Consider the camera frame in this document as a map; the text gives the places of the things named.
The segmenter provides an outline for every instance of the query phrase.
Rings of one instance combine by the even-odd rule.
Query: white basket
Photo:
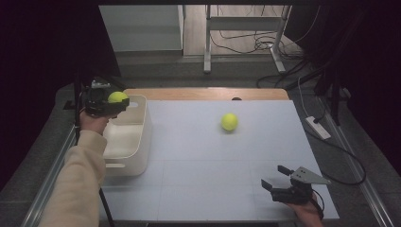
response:
[[[145,171],[150,151],[151,120],[147,99],[130,96],[130,106],[111,119],[103,136],[107,176],[136,176]]]

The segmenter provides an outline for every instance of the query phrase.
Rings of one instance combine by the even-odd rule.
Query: power strip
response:
[[[313,120],[315,117],[310,116],[307,117],[305,120],[307,124],[322,138],[322,139],[328,139],[331,137],[331,135],[324,129],[324,127],[321,125],[321,123],[315,123]]]

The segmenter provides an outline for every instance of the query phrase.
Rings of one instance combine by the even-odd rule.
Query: sweater sleeve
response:
[[[98,191],[106,171],[106,144],[96,132],[80,132],[78,144],[65,155],[39,226],[98,226]]]

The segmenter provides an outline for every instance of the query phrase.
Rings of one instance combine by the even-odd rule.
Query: yellow-green ball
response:
[[[129,98],[125,93],[113,92],[109,95],[109,103],[122,102],[123,99]]]
[[[221,127],[226,131],[233,131],[238,125],[238,118],[233,113],[227,113],[221,118]]]

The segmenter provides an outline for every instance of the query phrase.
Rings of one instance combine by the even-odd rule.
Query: white table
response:
[[[290,100],[150,100],[148,107],[153,134],[147,170],[138,177],[109,177],[103,184],[114,219],[294,220],[292,210],[271,200],[260,179],[289,187],[278,165],[304,166],[321,175]],[[226,113],[239,119],[231,133],[219,125]],[[313,188],[323,196],[325,218],[339,218],[327,187]]]

